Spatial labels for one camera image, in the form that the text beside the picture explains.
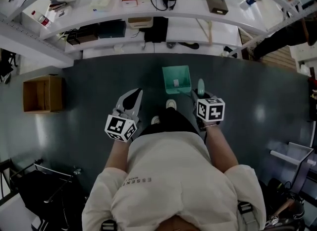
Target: person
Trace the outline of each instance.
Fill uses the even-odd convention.
[[[83,231],[99,231],[109,220],[122,231],[241,231],[246,222],[264,228],[254,170],[238,164],[219,126],[205,123],[206,146],[176,109],[168,100],[132,143],[114,142],[82,213]],[[240,214],[240,202],[253,219]]]
[[[286,26],[275,32],[271,37],[265,38],[255,48],[247,48],[254,61],[277,51],[285,46],[295,46],[308,43],[312,46],[317,41],[317,16],[315,13]]]

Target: strap buckle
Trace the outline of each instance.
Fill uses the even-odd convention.
[[[254,222],[259,225],[257,218],[253,213],[253,206],[248,202],[241,202],[238,204],[238,210],[246,225],[253,224]]]

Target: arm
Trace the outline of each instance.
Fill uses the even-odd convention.
[[[131,141],[125,143],[115,140],[105,168],[116,168],[126,172],[130,144]]]
[[[207,148],[212,164],[221,172],[225,173],[238,165],[237,158],[217,125],[207,127]]]
[[[302,25],[303,25],[306,41],[307,41],[308,45],[311,46],[310,43],[309,43],[309,33],[308,33],[308,30],[307,30],[305,19],[302,18],[301,22],[302,22]]]
[[[112,219],[111,205],[127,177],[130,142],[115,140],[105,169],[98,175],[82,214],[83,231],[99,231],[104,221]]]
[[[275,215],[279,215],[281,212],[283,212],[285,209],[287,209],[288,207],[290,207],[293,203],[295,202],[294,199],[289,198],[287,199],[287,201],[280,207],[277,209],[277,211],[273,214],[273,216]]]

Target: black chair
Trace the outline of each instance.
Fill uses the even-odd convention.
[[[46,230],[46,226],[52,225],[54,230],[80,230],[85,203],[84,193],[75,179],[80,171],[74,171],[73,175],[59,173],[40,166],[41,162],[37,160],[10,178],[25,207],[39,217],[41,225],[37,230],[43,230],[43,226]],[[31,166],[36,170],[19,177]]]
[[[15,60],[16,53],[2,50],[1,52],[1,61],[0,61],[0,82],[2,82],[2,77],[7,76],[10,72],[13,71],[12,62],[15,67],[18,67]]]

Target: bottle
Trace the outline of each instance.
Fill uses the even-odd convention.
[[[43,14],[41,14],[40,12],[35,12],[35,11],[32,11],[32,15],[33,15],[33,18],[41,23],[43,26],[46,26],[48,27],[49,24],[51,23],[50,20],[48,18],[46,18]]]

